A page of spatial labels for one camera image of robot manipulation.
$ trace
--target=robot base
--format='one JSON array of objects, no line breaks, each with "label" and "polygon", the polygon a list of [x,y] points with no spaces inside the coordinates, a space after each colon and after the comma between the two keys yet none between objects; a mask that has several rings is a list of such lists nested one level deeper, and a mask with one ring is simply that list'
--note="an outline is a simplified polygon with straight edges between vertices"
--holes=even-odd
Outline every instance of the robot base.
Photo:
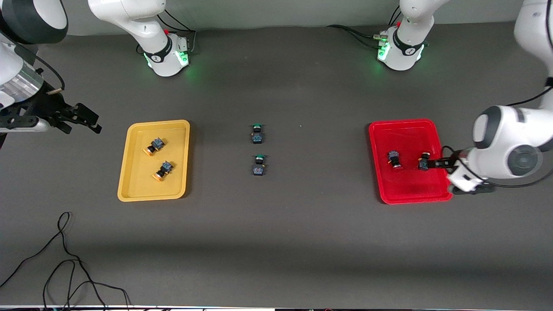
[{"label": "robot base", "polygon": [[162,62],[155,63],[150,61],[144,54],[144,57],[146,57],[148,61],[148,66],[152,68],[158,76],[162,77],[174,76],[189,64],[187,39],[181,38],[176,34],[169,34],[167,37],[173,42],[173,48]]},{"label": "robot base", "polygon": [[[381,31],[380,35],[387,35],[388,38],[391,38],[397,28],[396,26],[390,27],[388,30]],[[405,56],[392,40],[388,40],[378,50],[377,59],[393,70],[404,71],[415,65],[416,61],[420,59],[423,49],[424,45],[413,55]]]}]

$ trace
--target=white wall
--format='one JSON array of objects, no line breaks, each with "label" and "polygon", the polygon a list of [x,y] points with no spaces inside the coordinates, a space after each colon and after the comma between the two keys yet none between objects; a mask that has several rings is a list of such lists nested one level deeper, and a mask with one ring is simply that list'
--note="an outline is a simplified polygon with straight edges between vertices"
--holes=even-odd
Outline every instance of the white wall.
[{"label": "white wall", "polygon": [[[506,22],[517,18],[523,0],[451,0],[436,23]],[[168,0],[167,10],[193,29],[244,29],[329,24],[386,24],[398,0]],[[64,0],[69,34],[116,34],[119,28],[95,18],[87,0]]]}]

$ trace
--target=green light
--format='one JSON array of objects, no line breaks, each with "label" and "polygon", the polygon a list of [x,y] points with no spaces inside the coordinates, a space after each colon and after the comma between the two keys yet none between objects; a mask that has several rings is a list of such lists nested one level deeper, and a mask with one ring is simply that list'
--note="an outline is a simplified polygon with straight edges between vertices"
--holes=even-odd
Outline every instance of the green light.
[{"label": "green light", "polygon": [[150,60],[146,56],[146,53],[144,53],[144,58],[146,58],[146,61],[148,62],[148,67],[152,68],[152,64],[150,64]]},{"label": "green light", "polygon": [[419,56],[416,57],[417,60],[420,59],[420,56],[422,55],[422,50],[424,50],[424,44],[420,47]]},{"label": "green light", "polygon": [[378,59],[381,61],[384,61],[386,59],[386,56],[388,56],[388,52],[390,51],[390,43],[386,42],[383,47],[381,47],[383,51],[378,53]]},{"label": "green light", "polygon": [[176,58],[179,60],[181,66],[188,65],[188,55],[186,52],[175,51]]}]

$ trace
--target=yellow tray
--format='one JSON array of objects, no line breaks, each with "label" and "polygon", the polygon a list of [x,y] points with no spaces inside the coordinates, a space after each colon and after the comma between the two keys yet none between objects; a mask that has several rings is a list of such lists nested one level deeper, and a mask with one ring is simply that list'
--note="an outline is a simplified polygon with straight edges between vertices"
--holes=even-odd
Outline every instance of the yellow tray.
[{"label": "yellow tray", "polygon": [[[155,138],[165,143],[160,151],[148,156],[143,149]],[[190,124],[187,120],[136,123],[127,131],[123,164],[119,177],[117,197],[123,202],[178,199],[186,191],[186,168]],[[163,181],[152,175],[163,161],[173,170]]]}]

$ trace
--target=white robot link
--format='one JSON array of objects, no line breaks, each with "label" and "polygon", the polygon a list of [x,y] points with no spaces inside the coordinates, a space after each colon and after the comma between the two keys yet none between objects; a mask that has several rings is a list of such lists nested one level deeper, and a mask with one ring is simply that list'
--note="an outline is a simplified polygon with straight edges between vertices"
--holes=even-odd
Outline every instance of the white robot link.
[{"label": "white robot link", "polygon": [[69,134],[67,122],[100,132],[97,114],[81,103],[70,106],[64,101],[61,77],[61,88],[54,89],[41,70],[16,53],[32,55],[21,44],[57,43],[65,37],[67,16],[60,0],[0,0],[0,34],[0,133],[56,127]]},{"label": "white robot link", "polygon": [[166,34],[154,17],[165,10],[166,0],[88,0],[100,20],[131,34],[144,50],[148,66],[163,77],[176,75],[189,64],[188,42]]},{"label": "white robot link", "polygon": [[421,57],[424,40],[434,25],[434,12],[449,0],[401,0],[400,26],[393,25],[374,38],[379,40],[377,59],[393,70],[413,67]]},{"label": "white robot link", "polygon": [[553,149],[552,14],[551,0],[525,0],[514,29],[518,44],[547,68],[545,90],[536,96],[541,97],[539,108],[492,106],[482,112],[473,126],[474,147],[454,152],[454,171],[448,178],[456,188],[465,192],[489,185],[519,188],[553,174],[552,170],[535,182],[515,186],[487,181],[528,176],[540,167],[541,153]]}]

